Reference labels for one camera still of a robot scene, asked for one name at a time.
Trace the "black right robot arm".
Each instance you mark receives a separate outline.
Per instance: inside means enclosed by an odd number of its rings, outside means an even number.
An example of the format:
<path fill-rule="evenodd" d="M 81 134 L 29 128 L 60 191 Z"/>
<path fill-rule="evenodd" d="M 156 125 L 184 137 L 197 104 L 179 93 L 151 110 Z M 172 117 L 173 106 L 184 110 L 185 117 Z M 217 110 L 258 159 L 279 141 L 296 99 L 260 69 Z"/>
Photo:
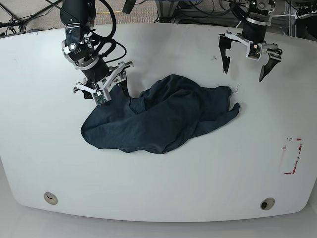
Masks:
<path fill-rule="evenodd" d="M 73 92 L 82 91 L 85 99 L 92 99 L 96 105 L 111 100 L 110 92 L 119 87 L 128 97 L 126 69 L 132 62 L 121 62 L 116 58 L 117 66 L 109 66 L 104 59 L 122 44 L 113 37 L 116 32 L 114 11 L 106 2 L 102 2 L 109 10 L 112 29 L 104 37 L 94 32 L 94 20 L 97 12 L 93 0 L 64 0 L 60 11 L 60 19 L 65 25 L 66 39 L 62 42 L 64 57 L 84 75 L 77 82 Z"/>

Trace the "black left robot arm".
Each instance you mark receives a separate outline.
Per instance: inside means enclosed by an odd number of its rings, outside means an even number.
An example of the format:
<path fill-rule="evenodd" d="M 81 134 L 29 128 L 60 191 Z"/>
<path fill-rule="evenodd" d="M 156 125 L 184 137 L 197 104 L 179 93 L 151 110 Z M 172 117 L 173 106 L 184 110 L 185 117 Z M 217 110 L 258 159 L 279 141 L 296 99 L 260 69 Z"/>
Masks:
<path fill-rule="evenodd" d="M 218 47 L 221 53 L 223 72 L 228 73 L 230 57 L 226 51 L 231 49 L 232 42 L 238 42 L 246 47 L 246 58 L 260 60 L 263 54 L 268 55 L 268 62 L 262 66 L 259 81 L 261 82 L 273 68 L 281 62 L 282 49 L 275 43 L 267 43 L 265 34 L 271 25 L 276 3 L 274 0 L 246 0 L 247 10 L 241 9 L 239 3 L 233 0 L 229 10 L 241 21 L 243 29 L 241 33 L 226 32 L 219 35 Z"/>

